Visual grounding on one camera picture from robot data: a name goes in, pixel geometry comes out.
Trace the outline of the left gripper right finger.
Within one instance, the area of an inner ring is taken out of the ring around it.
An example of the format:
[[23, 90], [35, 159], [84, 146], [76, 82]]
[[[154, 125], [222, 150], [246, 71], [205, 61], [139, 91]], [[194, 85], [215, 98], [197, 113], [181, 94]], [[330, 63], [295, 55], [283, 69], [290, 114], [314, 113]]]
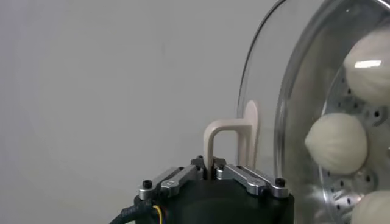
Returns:
[[212, 179], [237, 185], [254, 197], [265, 195], [274, 198], [289, 197], [289, 190], [283, 178], [272, 178], [247, 166], [227, 164], [225, 159], [217, 157], [213, 158], [212, 170]]

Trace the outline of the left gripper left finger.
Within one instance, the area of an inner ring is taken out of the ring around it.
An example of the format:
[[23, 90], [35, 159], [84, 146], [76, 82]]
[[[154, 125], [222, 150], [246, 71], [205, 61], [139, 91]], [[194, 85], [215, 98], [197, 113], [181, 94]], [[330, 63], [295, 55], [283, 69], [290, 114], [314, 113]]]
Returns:
[[144, 180], [139, 187], [140, 200], [155, 199], [163, 194], [173, 197], [189, 181], [199, 181], [206, 177], [203, 156], [192, 159], [186, 167], [170, 167], [151, 180]]

